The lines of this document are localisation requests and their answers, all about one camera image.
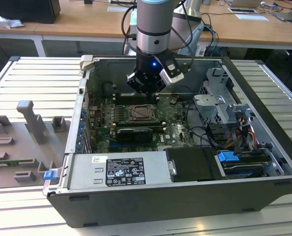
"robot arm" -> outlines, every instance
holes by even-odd
[[[127,83],[151,96],[184,78],[188,65],[179,65],[168,50],[175,0],[138,0],[136,68]]]

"power supply label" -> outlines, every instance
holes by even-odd
[[[107,159],[106,185],[108,187],[146,184],[142,158]]]

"motherboard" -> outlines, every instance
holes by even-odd
[[[88,108],[93,153],[195,145],[185,123],[188,101],[177,95],[159,95],[149,103],[136,98],[93,97]]]

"blue drive latch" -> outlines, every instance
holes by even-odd
[[[57,179],[57,170],[54,171],[46,171],[44,173],[43,179],[44,180],[56,180]]]
[[[239,161],[239,157],[234,155],[233,151],[222,151],[218,154],[220,162],[223,161]]]

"table surface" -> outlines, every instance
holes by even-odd
[[[284,7],[291,4],[277,1]],[[201,6],[201,13],[230,13],[228,5],[219,5],[213,0],[211,5]],[[1,33],[29,33],[41,35],[69,35],[95,37],[123,37],[120,22],[123,12],[108,12],[105,2],[84,4],[82,0],[60,0],[61,12],[54,24],[26,23],[22,28],[5,29]],[[240,20],[234,14],[210,15],[213,29],[219,34],[219,41],[226,43],[255,43],[292,45],[292,24],[282,22],[270,14],[264,15],[269,21]],[[203,15],[208,24],[208,16]],[[203,32],[201,41],[210,41],[209,32]]]

